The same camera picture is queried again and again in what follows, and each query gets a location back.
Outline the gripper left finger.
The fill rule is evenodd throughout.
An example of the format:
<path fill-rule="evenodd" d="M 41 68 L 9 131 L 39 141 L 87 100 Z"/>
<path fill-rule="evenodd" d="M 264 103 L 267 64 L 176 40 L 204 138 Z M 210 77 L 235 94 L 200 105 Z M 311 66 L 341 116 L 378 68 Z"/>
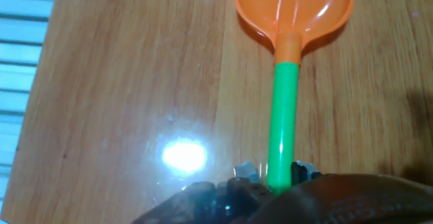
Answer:
<path fill-rule="evenodd" d="M 251 183 L 260 183 L 260 176 L 252 162 L 245 162 L 234 167 L 237 178 L 247 178 Z"/>

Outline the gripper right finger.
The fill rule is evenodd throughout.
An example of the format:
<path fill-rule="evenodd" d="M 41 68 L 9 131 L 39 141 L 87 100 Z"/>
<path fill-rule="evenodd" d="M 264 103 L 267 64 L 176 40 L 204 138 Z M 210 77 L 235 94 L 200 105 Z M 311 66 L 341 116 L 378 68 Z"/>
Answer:
<path fill-rule="evenodd" d="M 303 183 L 322 177 L 322 173 L 313 164 L 301 161 L 292 163 L 291 172 L 292 183 Z"/>

